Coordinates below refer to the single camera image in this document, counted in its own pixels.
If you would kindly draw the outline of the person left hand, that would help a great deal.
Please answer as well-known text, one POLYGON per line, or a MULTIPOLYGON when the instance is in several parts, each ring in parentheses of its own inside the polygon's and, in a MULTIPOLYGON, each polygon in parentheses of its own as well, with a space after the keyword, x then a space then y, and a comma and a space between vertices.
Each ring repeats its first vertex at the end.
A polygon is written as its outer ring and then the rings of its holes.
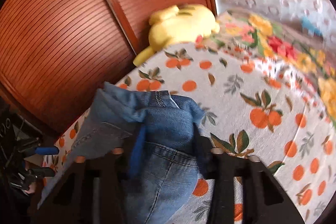
MULTIPOLYGON (((25 161, 25 169, 29 170, 33 167, 33 163, 29 162, 29 161, 25 161)), ((26 194, 33 194, 36 191, 37 188, 37 183, 35 181, 33 181, 30 185, 29 185, 29 189, 25 190, 26 194)))

